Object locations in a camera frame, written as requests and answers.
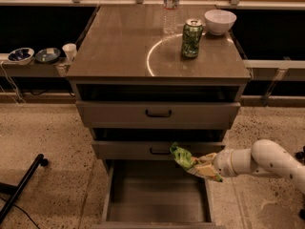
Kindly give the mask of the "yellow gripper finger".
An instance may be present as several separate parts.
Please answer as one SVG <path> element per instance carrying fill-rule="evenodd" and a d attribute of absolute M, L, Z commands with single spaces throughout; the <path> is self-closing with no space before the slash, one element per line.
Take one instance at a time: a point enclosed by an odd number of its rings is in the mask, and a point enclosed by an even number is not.
<path fill-rule="evenodd" d="M 205 163 L 205 162 L 212 162 L 216 156 L 217 156 L 217 153 L 210 153 L 210 154 L 201 156 L 201 157 L 199 158 L 199 160 L 200 160 L 202 163 Z"/>
<path fill-rule="evenodd" d="M 211 164 L 208 165 L 198 164 L 194 168 L 195 168 L 195 173 L 200 177 L 217 179 L 217 172 L 214 170 Z"/>

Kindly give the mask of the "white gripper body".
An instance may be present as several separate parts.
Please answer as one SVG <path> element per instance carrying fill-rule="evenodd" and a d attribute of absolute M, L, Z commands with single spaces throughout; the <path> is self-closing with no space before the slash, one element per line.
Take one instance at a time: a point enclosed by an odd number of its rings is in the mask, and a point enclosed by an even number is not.
<path fill-rule="evenodd" d="M 237 173 L 232 165 L 233 150 L 222 150 L 213 159 L 213 166 L 222 177 L 236 177 Z"/>

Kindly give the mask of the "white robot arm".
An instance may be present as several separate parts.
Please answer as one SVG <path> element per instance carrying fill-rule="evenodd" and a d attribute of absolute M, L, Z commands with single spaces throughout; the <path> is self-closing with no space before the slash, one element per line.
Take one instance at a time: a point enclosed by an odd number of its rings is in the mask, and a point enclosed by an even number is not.
<path fill-rule="evenodd" d="M 197 175 L 218 180 L 223 177 L 250 175 L 284 177 L 305 194 L 305 166 L 279 144 L 260 139 L 251 148 L 226 149 L 197 158 Z"/>

